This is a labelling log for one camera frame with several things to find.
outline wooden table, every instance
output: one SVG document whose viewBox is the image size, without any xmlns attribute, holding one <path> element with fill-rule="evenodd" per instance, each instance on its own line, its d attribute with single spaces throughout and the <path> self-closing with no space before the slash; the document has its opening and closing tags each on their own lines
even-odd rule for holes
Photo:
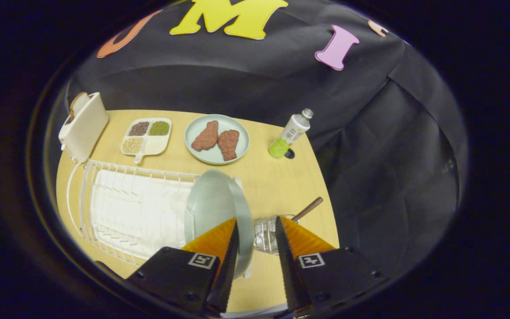
<svg viewBox="0 0 510 319">
<path fill-rule="evenodd" d="M 172 133 L 166 150 L 157 156 L 145 156 L 139 167 L 190 174 L 202 174 L 217 168 L 229 176 L 239 176 L 243 193 L 249 203 L 253 220 L 274 214 L 296 214 L 312 200 L 321 196 L 324 202 L 300 220 L 300 225 L 314 232 L 334 247 L 339 247 L 334 212 L 318 162 L 306 135 L 293 145 L 294 159 L 273 158 L 267 147 L 282 128 L 253 121 L 237 119 L 249 132 L 251 144 L 247 153 L 228 165 L 214 166 L 198 161 L 184 144 L 184 131 L 190 122 L 202 116 L 157 110 L 108 111 L 109 123 L 100 136 L 91 159 L 126 166 L 136 166 L 133 156 L 120 151 L 124 133 L 132 121 L 143 117 L 167 117 L 172 120 Z M 66 185 L 75 166 L 63 152 L 58 166 L 57 202 L 65 227 L 77 244 L 93 260 L 104 262 L 122 277 L 128 277 L 137 266 L 111 256 L 79 236 L 72 225 L 66 208 Z M 73 216 L 79 215 L 77 206 L 84 170 L 80 167 L 73 176 L 70 189 L 70 206 Z M 253 252 L 251 277 L 233 281 L 228 311 L 252 311 L 286 302 L 285 287 L 278 256 Z"/>
</svg>

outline yellow letter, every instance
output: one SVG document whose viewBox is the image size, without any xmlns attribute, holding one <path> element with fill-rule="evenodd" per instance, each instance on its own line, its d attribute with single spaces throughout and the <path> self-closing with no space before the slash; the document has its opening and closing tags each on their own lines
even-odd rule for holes
<svg viewBox="0 0 510 319">
<path fill-rule="evenodd" d="M 263 28 L 267 20 L 278 9 L 289 4 L 284 0 L 243 0 L 232 5 L 229 0 L 192 0 L 194 5 L 180 24 L 170 31 L 172 35 L 193 34 L 200 30 L 198 20 L 204 15 L 206 30 L 214 32 L 237 16 L 224 32 L 255 40 L 265 37 Z"/>
</svg>

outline white toaster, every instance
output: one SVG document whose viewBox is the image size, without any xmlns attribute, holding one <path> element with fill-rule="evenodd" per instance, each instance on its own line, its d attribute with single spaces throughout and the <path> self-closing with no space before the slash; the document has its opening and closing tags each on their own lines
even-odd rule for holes
<svg viewBox="0 0 510 319">
<path fill-rule="evenodd" d="M 58 139 L 61 150 L 67 151 L 74 162 L 85 162 L 97 139 L 109 121 L 100 93 L 83 93 L 73 101 L 73 120 L 66 119 Z"/>
</svg>

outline bottle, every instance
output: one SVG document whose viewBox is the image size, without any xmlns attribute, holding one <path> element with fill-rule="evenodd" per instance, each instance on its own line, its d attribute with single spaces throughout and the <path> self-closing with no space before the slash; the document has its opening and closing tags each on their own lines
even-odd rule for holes
<svg viewBox="0 0 510 319">
<path fill-rule="evenodd" d="M 274 158 L 281 158 L 291 145 L 310 129 L 310 119 L 314 115 L 311 109 L 304 109 L 301 114 L 294 114 L 285 126 L 285 129 L 269 146 L 269 154 Z"/>
</svg>

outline letter i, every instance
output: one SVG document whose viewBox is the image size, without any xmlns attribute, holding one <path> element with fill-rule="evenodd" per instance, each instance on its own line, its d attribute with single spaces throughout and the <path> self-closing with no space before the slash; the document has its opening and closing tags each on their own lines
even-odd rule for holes
<svg viewBox="0 0 510 319">
<path fill-rule="evenodd" d="M 339 26 L 332 26 L 334 36 L 330 43 L 322 51 L 316 52 L 316 60 L 328 65 L 334 70 L 344 70 L 344 58 L 353 44 L 358 44 L 359 39 Z"/>
</svg>

